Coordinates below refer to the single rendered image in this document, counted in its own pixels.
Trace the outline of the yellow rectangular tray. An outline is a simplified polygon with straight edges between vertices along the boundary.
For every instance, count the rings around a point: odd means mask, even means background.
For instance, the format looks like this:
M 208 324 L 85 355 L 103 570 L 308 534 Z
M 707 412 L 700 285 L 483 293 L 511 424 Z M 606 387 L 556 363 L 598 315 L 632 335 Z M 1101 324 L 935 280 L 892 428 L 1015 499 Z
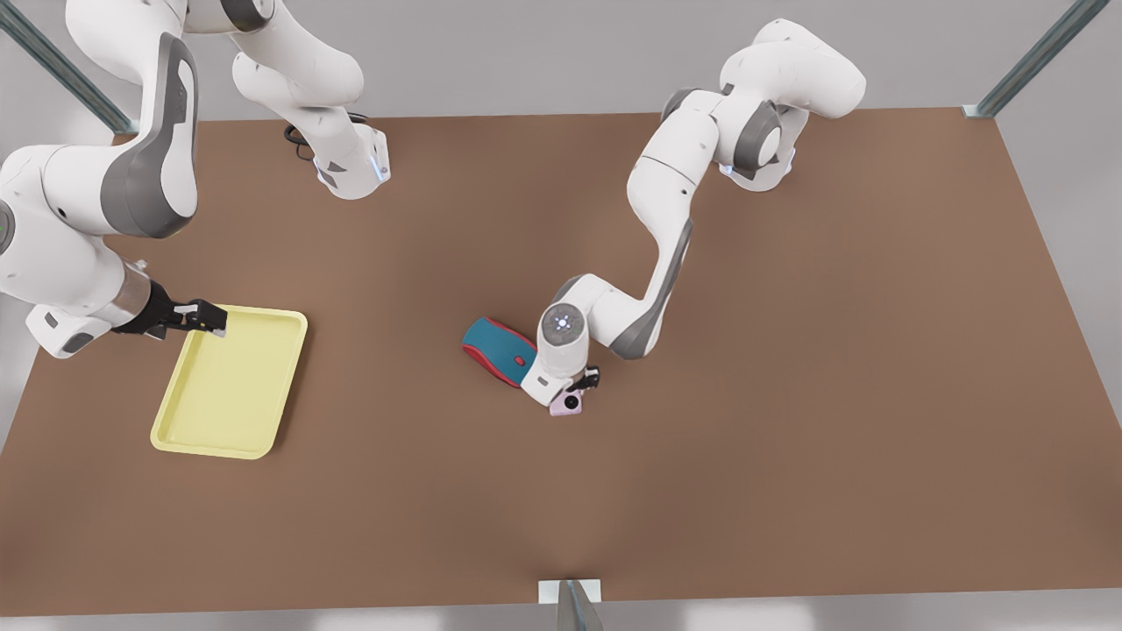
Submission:
M 237 459 L 270 451 L 306 331 L 293 310 L 224 305 L 223 337 L 188 332 L 160 410 L 156 449 Z

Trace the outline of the silver frame post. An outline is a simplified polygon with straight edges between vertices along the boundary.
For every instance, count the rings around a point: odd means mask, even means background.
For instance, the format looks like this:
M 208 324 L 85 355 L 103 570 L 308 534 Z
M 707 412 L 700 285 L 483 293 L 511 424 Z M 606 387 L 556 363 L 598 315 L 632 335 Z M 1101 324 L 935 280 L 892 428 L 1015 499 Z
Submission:
M 28 53 L 42 68 L 67 89 L 81 106 L 100 124 L 117 135 L 138 131 L 138 124 L 129 119 L 105 94 L 59 51 L 11 0 L 0 0 L 0 31 Z
M 962 115 L 966 119 L 994 119 L 1110 3 L 1075 0 L 980 103 L 962 106 Z
M 604 631 L 594 604 L 603 601 L 600 579 L 539 580 L 539 603 L 557 604 L 557 631 Z

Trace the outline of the teal and red computer mouse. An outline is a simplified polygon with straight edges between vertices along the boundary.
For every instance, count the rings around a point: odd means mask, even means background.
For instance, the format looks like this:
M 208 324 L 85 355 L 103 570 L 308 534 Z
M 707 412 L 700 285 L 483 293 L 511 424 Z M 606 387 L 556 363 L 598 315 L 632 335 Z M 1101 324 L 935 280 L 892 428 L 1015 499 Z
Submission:
M 536 360 L 536 344 L 490 318 L 473 321 L 462 337 L 462 349 L 497 379 L 519 388 Z

